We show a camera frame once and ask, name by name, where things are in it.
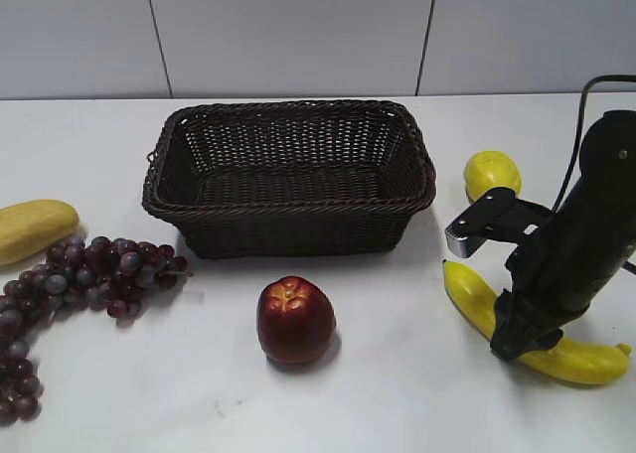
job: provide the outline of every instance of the bunch of grapes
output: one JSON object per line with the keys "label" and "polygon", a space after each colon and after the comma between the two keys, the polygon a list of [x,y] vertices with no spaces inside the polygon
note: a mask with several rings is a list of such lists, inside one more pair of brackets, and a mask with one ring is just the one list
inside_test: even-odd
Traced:
{"label": "bunch of grapes", "polygon": [[137,317],[142,298],[191,275],[172,246],[99,236],[88,247],[74,237],[47,249],[46,264],[4,286],[0,296],[0,425],[38,410],[40,381],[26,359],[25,334],[63,308],[106,309],[113,318]]}

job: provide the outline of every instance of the woven texture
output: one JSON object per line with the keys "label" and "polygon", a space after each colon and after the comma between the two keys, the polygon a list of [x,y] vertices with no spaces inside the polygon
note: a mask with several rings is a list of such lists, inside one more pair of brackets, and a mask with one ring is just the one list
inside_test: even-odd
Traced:
{"label": "woven texture", "polygon": [[203,258],[389,250],[435,196],[421,132],[388,101],[184,108],[149,160],[144,209]]}

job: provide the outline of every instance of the apple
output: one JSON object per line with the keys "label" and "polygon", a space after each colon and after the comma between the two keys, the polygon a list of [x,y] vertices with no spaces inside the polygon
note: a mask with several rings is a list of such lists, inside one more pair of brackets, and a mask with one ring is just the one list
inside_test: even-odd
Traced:
{"label": "apple", "polygon": [[327,296],[311,282],[283,277],[263,289],[258,298],[260,346],[275,361],[309,364],[319,359],[334,340],[336,317]]}

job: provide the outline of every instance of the black cable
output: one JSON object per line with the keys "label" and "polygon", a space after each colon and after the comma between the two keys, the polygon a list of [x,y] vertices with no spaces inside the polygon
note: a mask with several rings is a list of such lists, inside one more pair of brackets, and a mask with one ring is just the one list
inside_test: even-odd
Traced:
{"label": "black cable", "polygon": [[[571,157],[569,157],[569,165],[567,165],[565,178],[563,178],[563,183],[560,186],[560,190],[558,190],[558,195],[556,195],[556,201],[553,205],[553,213],[557,212],[558,207],[560,207],[560,203],[563,201],[563,197],[565,196],[565,192],[567,191],[567,187],[569,186],[569,180],[572,176],[572,172],[574,171],[574,166],[576,165],[576,159],[578,158],[578,151],[580,149],[580,139],[583,133],[583,122],[585,119],[585,104],[587,103],[587,96],[595,85],[602,82],[636,82],[636,75],[600,75],[599,77],[595,77],[590,80],[583,87],[583,91],[580,94],[580,101],[578,102],[578,117],[576,121],[576,133],[574,135],[574,147],[572,149],[572,155]],[[625,263],[623,264],[623,269],[631,272],[632,274],[636,274],[636,265],[632,264],[629,261],[625,261]]]}

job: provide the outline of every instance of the tabletop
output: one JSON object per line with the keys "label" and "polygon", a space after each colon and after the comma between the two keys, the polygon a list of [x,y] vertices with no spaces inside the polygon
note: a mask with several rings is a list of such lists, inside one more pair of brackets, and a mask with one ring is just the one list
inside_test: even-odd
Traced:
{"label": "tabletop", "polygon": [[[566,386],[497,360],[443,287],[443,228],[467,207],[462,171],[480,150],[516,160],[522,198],[551,206],[568,161],[578,95],[392,98],[415,117],[437,170],[437,197],[389,253],[196,259],[141,208],[146,154],[175,110],[212,100],[0,102],[0,206],[71,203],[89,237],[171,243],[195,276],[134,324],[84,311],[32,347],[44,385],[36,419],[0,430],[12,453],[632,452],[636,372],[605,387]],[[586,126],[636,94],[594,94]],[[509,245],[467,263],[510,286]],[[39,262],[43,255],[29,260]],[[0,284],[26,264],[0,268]],[[299,275],[329,296],[338,349],[282,372],[260,349],[263,286]],[[636,344],[636,279],[619,272],[566,334]]]}

